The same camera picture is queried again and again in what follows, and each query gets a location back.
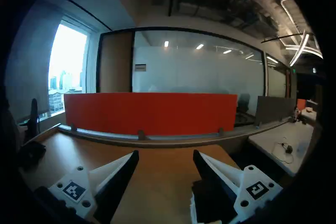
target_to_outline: desk surface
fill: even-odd
[[[306,155],[313,130],[311,125],[304,125],[302,122],[289,122],[263,133],[249,136],[249,141],[273,159],[289,175],[294,176]],[[282,142],[292,146],[293,152],[291,154],[286,154],[285,149],[281,144],[278,144]]]
[[[313,121],[316,121],[316,111],[307,112],[307,108],[302,109],[301,114]]]
[[[194,148],[129,148],[90,142],[57,132],[41,142],[47,151],[38,167],[21,172],[32,189],[49,187],[79,165],[95,169],[131,151],[139,163],[112,219],[113,223],[190,223],[192,183],[200,180],[193,150],[238,168],[218,145]]]

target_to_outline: white desk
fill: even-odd
[[[289,122],[263,133],[249,136],[249,141],[293,177],[298,172],[306,155],[313,130],[311,125],[304,125],[302,122]],[[285,149],[281,144],[278,144],[282,142],[292,146],[293,152],[291,154],[285,153]]]
[[[313,121],[316,121],[316,111],[312,111],[312,112],[307,112],[306,108],[304,108],[301,111],[302,116],[311,119]]]

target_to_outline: glass wall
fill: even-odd
[[[230,40],[181,31],[135,33],[133,92],[237,94],[255,115],[264,92],[262,53]]]
[[[268,67],[268,96],[286,97],[287,67],[266,54]]]

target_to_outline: sign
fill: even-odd
[[[146,71],[146,64],[135,65],[134,71]]]

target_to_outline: orange object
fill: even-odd
[[[297,109],[303,110],[306,107],[306,100],[297,99]]]
[[[95,93],[64,95],[66,123],[116,134],[192,135],[234,129],[237,95]]]

